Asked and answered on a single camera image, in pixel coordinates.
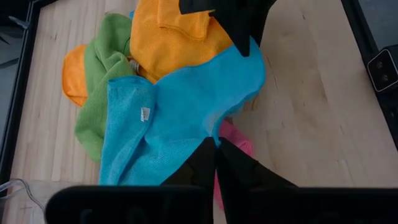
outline white label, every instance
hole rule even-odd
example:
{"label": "white label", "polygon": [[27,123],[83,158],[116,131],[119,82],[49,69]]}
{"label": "white label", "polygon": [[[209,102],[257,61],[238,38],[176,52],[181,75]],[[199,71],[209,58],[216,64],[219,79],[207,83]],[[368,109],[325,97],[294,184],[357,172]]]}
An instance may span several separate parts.
{"label": "white label", "polygon": [[149,108],[141,108],[141,121],[145,122],[149,119],[150,109]]}

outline blue microfiber cloth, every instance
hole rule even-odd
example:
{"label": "blue microfiber cloth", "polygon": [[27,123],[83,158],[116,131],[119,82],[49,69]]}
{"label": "blue microfiber cloth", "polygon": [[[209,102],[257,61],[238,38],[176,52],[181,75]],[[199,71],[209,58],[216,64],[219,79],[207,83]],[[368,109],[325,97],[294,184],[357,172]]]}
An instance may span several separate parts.
{"label": "blue microfiber cloth", "polygon": [[[146,80],[137,81],[141,77],[110,82],[99,183],[159,185],[206,137],[218,140],[224,117],[239,110],[265,82],[261,52],[250,41],[249,57],[232,46],[207,63],[168,74],[154,90]],[[145,91],[136,94],[136,88]]]}

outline light wood surface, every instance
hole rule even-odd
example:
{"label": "light wood surface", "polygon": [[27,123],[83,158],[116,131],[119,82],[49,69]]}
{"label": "light wood surface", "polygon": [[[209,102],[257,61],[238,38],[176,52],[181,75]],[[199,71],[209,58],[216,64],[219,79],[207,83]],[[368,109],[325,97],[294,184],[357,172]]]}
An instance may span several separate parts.
{"label": "light wood surface", "polygon": [[[12,177],[95,184],[99,165],[73,135],[65,54],[104,15],[137,0],[61,0],[42,9]],[[299,186],[397,187],[398,152],[340,0],[278,0],[261,50],[267,82],[256,111],[234,118],[262,164]]]}

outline pink microfiber cloth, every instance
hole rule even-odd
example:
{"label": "pink microfiber cloth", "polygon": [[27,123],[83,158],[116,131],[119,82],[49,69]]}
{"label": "pink microfiber cloth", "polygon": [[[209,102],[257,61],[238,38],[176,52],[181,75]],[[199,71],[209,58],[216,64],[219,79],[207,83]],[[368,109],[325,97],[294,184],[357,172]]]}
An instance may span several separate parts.
{"label": "pink microfiber cloth", "polygon": [[[236,147],[240,148],[248,156],[253,157],[253,145],[238,129],[227,121],[223,121],[220,127],[220,137],[229,140]],[[217,173],[214,180],[214,198],[221,210],[224,210],[223,199],[221,198],[220,185]]]}

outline microfiber cloth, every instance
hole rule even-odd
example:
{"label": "microfiber cloth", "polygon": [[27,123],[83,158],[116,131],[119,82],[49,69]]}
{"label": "microfiber cloth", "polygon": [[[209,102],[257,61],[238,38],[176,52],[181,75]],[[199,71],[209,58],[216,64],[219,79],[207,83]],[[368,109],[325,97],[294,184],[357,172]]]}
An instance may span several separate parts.
{"label": "microfiber cloth", "polygon": [[152,83],[208,62],[232,44],[208,12],[181,15],[178,0],[139,1],[132,20],[130,52],[139,74]]}
{"label": "microfiber cloth", "polygon": [[[108,110],[99,183],[159,185],[206,137],[219,144],[224,117],[240,109],[265,82],[259,47],[253,39],[250,46],[249,57],[232,46],[207,63],[168,74],[153,85],[155,90],[146,83],[143,90],[132,91],[143,88],[144,81],[134,81],[139,77],[113,80],[108,105],[118,106]],[[135,94],[141,99],[131,99]]]}
{"label": "microfiber cloth", "polygon": [[62,90],[72,102],[83,106],[88,95],[85,80],[85,49],[79,45],[71,50],[63,60]]}
{"label": "microfiber cloth", "polygon": [[75,135],[88,155],[101,159],[107,116],[108,80],[135,75],[129,60],[131,20],[119,14],[108,14],[97,37],[85,49],[85,81],[88,98],[81,108]]}
{"label": "microfiber cloth", "polygon": [[[253,157],[253,145],[235,126],[223,121],[220,127],[220,137],[229,140],[236,147],[240,148],[248,156]],[[220,183],[218,182],[217,173],[214,181],[214,198],[220,209],[224,210],[223,199],[221,197]]]}

